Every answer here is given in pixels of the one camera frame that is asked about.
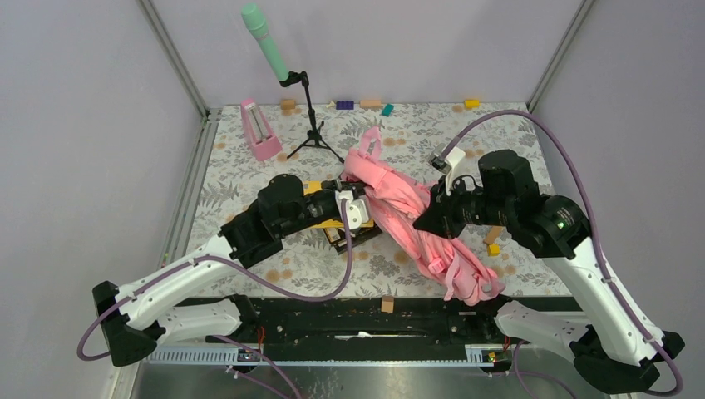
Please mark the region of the yellow book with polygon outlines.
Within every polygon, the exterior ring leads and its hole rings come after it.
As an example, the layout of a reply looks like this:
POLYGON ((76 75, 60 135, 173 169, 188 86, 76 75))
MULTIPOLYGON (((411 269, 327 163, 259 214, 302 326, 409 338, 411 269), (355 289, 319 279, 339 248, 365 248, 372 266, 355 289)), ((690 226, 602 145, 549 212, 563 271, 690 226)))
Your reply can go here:
MULTIPOLYGON (((303 182, 303 192, 305 190, 348 190, 348 189, 358 189, 362 191, 361 199, 363 199, 363 196, 365 195, 364 192, 364 187, 362 183, 357 183, 357 182, 352 182, 352 181, 343 181, 343 180, 325 180, 325 181, 318 181, 318 180, 309 180, 309 181, 304 181, 303 182)), ((372 219, 372 227, 375 225, 374 220, 372 219)), ((326 229, 330 227, 344 227, 343 222, 340 222, 336 219, 328 220, 324 223, 318 224, 318 225, 312 225, 311 229, 326 229)))

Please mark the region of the black paperback book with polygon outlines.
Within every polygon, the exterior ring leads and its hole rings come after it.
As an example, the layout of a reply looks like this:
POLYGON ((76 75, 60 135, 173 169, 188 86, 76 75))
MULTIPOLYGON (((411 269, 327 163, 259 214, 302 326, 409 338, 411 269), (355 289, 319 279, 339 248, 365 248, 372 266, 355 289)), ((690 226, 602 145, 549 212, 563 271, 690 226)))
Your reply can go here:
MULTIPOLYGON (((326 240, 330 246, 338 253, 343 254, 347 251, 347 238, 344 227, 330 227, 323 230, 326 240)), ((373 225, 372 227, 354 229, 350 233, 351 245, 355 248, 358 245, 364 244, 370 239, 379 236, 382 230, 373 225)))

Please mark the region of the pink school backpack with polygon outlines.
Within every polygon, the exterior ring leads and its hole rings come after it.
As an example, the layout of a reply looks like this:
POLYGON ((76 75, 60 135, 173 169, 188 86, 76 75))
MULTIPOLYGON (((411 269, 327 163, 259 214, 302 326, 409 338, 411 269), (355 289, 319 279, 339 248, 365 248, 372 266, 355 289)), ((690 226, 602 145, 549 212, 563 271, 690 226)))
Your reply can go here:
POLYGON ((348 151, 342 177, 365 184, 367 209, 375 224, 416 262, 419 272, 446 288, 444 299, 473 306, 496 298, 505 289, 494 270, 485 267, 459 239, 416 230, 412 223, 427 209, 430 190, 380 159, 382 136, 377 126, 362 134, 348 151))

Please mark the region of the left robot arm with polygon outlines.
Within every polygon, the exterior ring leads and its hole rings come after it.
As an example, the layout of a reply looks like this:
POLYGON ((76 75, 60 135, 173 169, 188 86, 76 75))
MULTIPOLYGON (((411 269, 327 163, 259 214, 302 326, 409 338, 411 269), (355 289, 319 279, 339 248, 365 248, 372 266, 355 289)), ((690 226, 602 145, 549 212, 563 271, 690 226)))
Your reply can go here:
POLYGON ((133 283, 109 281, 92 289, 97 320, 106 340, 106 357, 124 367, 148 357, 158 346, 198 337, 253 338, 258 320, 242 295, 201 305, 184 301, 205 286, 249 268, 283 248, 283 239, 329 220, 348 230, 370 220, 362 182, 327 180, 320 190, 305 193, 295 175, 273 177, 242 213, 191 253, 133 283))

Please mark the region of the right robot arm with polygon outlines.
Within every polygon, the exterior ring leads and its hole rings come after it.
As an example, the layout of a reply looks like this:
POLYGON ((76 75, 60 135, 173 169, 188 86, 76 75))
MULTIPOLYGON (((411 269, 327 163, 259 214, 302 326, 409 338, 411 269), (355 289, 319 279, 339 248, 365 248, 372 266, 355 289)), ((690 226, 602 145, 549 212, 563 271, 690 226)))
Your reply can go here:
POLYGON ((582 209, 562 195, 541 193, 530 162, 513 150, 483 155, 481 183, 468 189, 456 170, 463 157, 460 150, 431 156, 442 177, 415 229, 454 239, 468 224, 505 228, 559 277, 587 317, 586 323, 555 318, 500 295, 476 306, 484 313, 476 321, 480 337, 531 342, 571 362, 607 394, 651 392, 658 363, 675 358, 683 339, 656 327, 623 291, 582 209))

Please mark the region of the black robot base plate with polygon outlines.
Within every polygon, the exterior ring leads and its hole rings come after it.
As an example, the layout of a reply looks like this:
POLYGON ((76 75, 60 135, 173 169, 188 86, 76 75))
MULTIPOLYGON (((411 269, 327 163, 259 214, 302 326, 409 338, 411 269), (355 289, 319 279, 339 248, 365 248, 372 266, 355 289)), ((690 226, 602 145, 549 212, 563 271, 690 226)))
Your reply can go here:
POLYGON ((244 325, 229 338, 260 345, 275 361, 434 362, 464 360, 470 344, 502 345, 493 317, 510 299, 501 295, 469 307, 457 300, 396 298, 391 314, 380 311, 380 298, 230 300, 243 307, 244 325))

